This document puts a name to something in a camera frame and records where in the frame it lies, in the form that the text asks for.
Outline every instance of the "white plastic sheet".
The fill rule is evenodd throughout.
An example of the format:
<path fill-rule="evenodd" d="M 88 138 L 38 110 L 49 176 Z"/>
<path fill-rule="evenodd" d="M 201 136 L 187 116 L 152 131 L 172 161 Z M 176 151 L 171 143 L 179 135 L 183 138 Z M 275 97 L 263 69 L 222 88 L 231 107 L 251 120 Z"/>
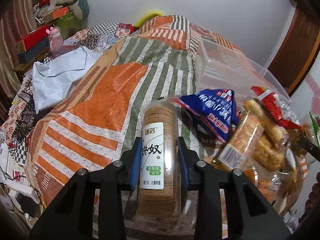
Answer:
<path fill-rule="evenodd" d="M 56 106 L 67 98 L 101 55 L 100 52 L 92 52 L 86 47 L 80 47 L 49 63 L 35 62 L 32 80 L 36 113 Z"/>

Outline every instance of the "bed sheet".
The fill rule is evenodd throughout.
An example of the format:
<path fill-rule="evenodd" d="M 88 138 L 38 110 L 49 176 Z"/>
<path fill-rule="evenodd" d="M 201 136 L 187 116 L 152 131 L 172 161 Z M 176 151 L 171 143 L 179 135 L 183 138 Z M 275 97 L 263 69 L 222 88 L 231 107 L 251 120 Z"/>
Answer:
<path fill-rule="evenodd" d="M 133 32 L 133 26 L 123 23 L 102 23 L 92 28 L 81 30 L 64 41 L 64 45 L 77 49 L 86 46 L 93 51 L 105 52 L 111 45 Z M 47 55 L 43 63 L 50 62 Z M 8 119 L 1 125 L 6 129 L 6 143 L 11 157 L 21 166 L 26 165 L 28 144 L 34 129 L 36 111 L 33 100 L 32 75 L 27 75 L 12 102 Z"/>
<path fill-rule="evenodd" d="M 84 30 L 73 39 L 87 40 L 88 37 L 82 38 L 86 32 Z M 141 110 L 145 105 L 161 97 L 195 92 L 195 57 L 202 37 L 228 49 L 236 49 L 220 35 L 204 30 L 182 16 L 153 18 L 137 34 L 111 46 L 69 98 L 37 123 L 28 147 L 27 171 L 28 178 L 42 192 L 47 203 L 78 169 L 102 169 L 131 149 L 134 138 L 141 133 Z M 105 44 L 104 39 L 101 47 L 108 46 Z M 178 126 L 187 147 L 205 159 L 209 155 L 207 148 L 199 143 L 195 130 L 181 114 L 178 115 Z M 183 215 L 176 228 L 168 229 L 159 223 L 152 232 L 145 223 L 133 221 L 135 194 L 123 194 L 128 237 L 143 239 L 150 236 L 147 233 L 155 233 L 192 238 L 194 230 L 190 225 L 196 215 L 195 193 L 188 193 L 191 203 L 188 214 Z M 98 205 L 97 197 L 94 236 L 98 235 Z"/>

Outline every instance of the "red snack bag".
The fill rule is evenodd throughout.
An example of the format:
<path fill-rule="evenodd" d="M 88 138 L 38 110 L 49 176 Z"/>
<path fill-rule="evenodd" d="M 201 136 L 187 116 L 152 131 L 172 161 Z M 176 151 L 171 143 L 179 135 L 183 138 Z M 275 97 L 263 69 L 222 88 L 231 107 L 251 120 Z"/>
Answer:
<path fill-rule="evenodd" d="M 270 112 L 278 125 L 283 126 L 286 129 L 302 130 L 302 126 L 299 124 L 297 116 L 291 111 L 281 95 L 264 87 L 251 87 L 250 89 L 255 92 L 260 102 Z"/>

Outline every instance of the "pink stuffed animal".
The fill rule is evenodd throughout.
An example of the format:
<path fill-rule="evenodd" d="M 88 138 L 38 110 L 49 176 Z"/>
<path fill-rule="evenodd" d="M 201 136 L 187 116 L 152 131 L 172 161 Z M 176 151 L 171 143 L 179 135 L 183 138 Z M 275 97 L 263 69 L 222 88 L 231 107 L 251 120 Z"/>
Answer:
<path fill-rule="evenodd" d="M 50 30 L 46 30 L 49 35 L 52 58 L 58 57 L 62 52 L 63 39 L 60 31 L 59 27 L 51 27 Z"/>

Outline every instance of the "pink heart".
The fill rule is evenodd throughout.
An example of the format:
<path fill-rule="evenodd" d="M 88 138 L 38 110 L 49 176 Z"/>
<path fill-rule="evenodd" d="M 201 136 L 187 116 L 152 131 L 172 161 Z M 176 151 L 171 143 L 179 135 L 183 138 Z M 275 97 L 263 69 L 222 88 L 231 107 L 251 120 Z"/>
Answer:
<path fill-rule="evenodd" d="M 314 95 L 311 102 L 311 113 L 320 115 L 320 96 Z"/>

